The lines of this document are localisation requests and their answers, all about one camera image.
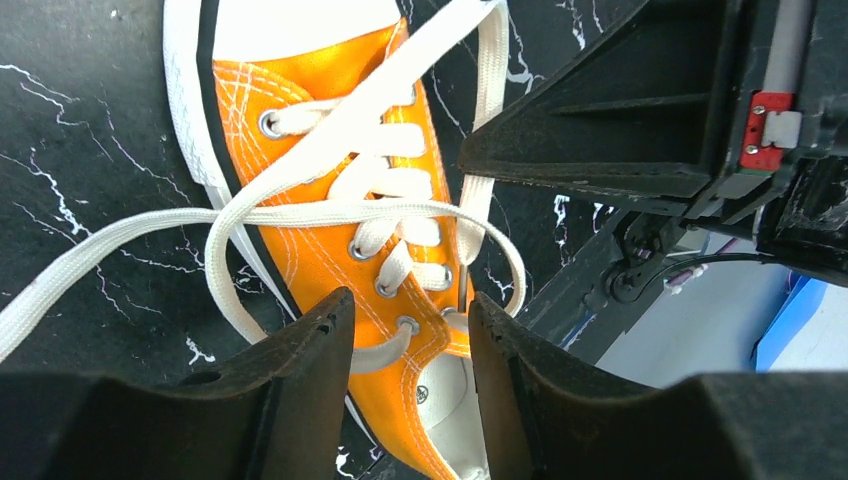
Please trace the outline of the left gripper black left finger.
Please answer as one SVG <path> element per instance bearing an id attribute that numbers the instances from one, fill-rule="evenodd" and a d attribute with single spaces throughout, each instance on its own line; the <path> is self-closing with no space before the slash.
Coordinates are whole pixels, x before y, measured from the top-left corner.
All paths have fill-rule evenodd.
<path id="1" fill-rule="evenodd" d="M 331 478 L 353 327 L 353 295 L 339 288 L 279 332 L 176 385 L 5 374 L 1 475 Z"/>

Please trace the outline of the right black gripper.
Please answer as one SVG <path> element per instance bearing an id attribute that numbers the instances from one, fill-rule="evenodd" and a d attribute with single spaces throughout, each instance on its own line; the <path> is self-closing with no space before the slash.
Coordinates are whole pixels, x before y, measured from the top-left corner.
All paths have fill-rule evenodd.
<path id="1" fill-rule="evenodd" d="M 843 285 L 847 5 L 745 1 L 736 22 L 732 1 L 642 1 L 458 165 L 670 216 L 698 198 L 694 225 Z"/>

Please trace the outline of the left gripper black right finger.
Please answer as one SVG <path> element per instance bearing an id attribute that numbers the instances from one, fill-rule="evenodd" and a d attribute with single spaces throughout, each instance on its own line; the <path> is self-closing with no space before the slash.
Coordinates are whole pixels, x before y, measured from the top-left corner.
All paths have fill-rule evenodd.
<path id="1" fill-rule="evenodd" d="M 495 479 L 843 479 L 843 372 L 719 373 L 653 389 L 587 364 L 486 296 L 469 311 Z"/>

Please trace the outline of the white shoelace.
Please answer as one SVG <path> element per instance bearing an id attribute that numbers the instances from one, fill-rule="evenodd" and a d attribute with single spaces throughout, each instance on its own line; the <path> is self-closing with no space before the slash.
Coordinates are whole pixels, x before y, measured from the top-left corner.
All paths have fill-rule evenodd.
<path id="1" fill-rule="evenodd" d="M 119 247 L 155 231 L 199 223 L 211 227 L 205 250 L 208 288 L 221 313 L 250 342 L 261 341 L 265 334 L 237 298 L 224 254 L 232 231 L 245 224 L 308 228 L 453 217 L 461 227 L 457 240 L 462 266 L 474 261 L 484 236 L 493 238 L 503 250 L 513 283 L 506 310 L 517 314 L 526 297 L 525 268 L 516 247 L 488 221 L 493 187 L 490 178 L 468 176 L 462 201 L 455 206 L 412 197 L 266 205 L 269 197 L 328 174 L 343 154 L 353 151 L 355 140 L 364 135 L 365 120 L 388 108 L 397 85 L 415 80 L 471 31 L 479 34 L 475 120 L 482 123 L 492 119 L 503 105 L 507 7 L 502 1 L 453 1 L 349 96 L 339 101 L 311 103 L 314 117 L 300 115 L 294 127 L 304 135 L 303 142 L 249 183 L 224 208 L 181 208 L 128 217 L 93 233 L 54 260 L 2 310 L 2 355 L 10 355 L 71 286 Z"/>

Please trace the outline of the orange canvas sneaker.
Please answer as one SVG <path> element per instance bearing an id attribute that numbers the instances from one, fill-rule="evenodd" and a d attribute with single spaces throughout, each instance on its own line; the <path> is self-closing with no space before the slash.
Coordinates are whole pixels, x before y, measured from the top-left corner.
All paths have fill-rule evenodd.
<path id="1" fill-rule="evenodd" d="M 409 29 L 393 1 L 166 2 L 163 57 L 173 126 L 190 175 L 213 208 L 224 208 L 303 142 L 294 127 L 300 115 L 314 117 L 311 103 L 349 96 L 418 30 Z M 365 120 L 364 135 L 328 174 L 266 205 L 408 197 L 449 203 L 421 82 L 426 70 L 394 88 L 388 108 Z M 389 454 L 434 479 L 490 475 L 460 230 L 453 217 L 308 228 L 245 224 L 225 244 L 236 246 L 291 312 L 311 309 L 339 287 L 352 292 L 349 408 Z"/>

